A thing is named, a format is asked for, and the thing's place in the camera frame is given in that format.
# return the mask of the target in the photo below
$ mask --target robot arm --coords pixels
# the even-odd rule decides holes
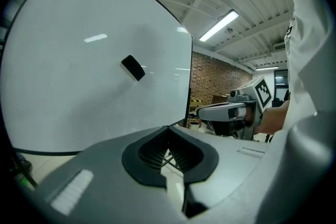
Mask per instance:
[[[258,126],[263,111],[272,100],[272,95],[269,91],[267,83],[263,77],[249,81],[236,90],[231,91],[227,103],[213,104],[200,108],[197,115],[202,120],[216,122],[234,122],[241,121],[244,124],[244,129],[249,131],[251,135],[241,137],[251,138],[253,135],[253,127]],[[246,115],[246,107],[249,106],[254,112],[254,118],[251,123],[246,124],[244,117]],[[248,130],[235,130],[232,128],[232,133],[243,134]]]

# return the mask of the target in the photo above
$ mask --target vent grille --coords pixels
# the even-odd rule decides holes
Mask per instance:
[[[285,48],[286,48],[286,47],[285,47],[285,43],[284,43],[284,42],[275,44],[275,45],[273,46],[274,51],[284,50]]]
[[[162,161],[168,149],[168,130],[157,135],[139,149],[139,157],[144,164],[161,172]]]

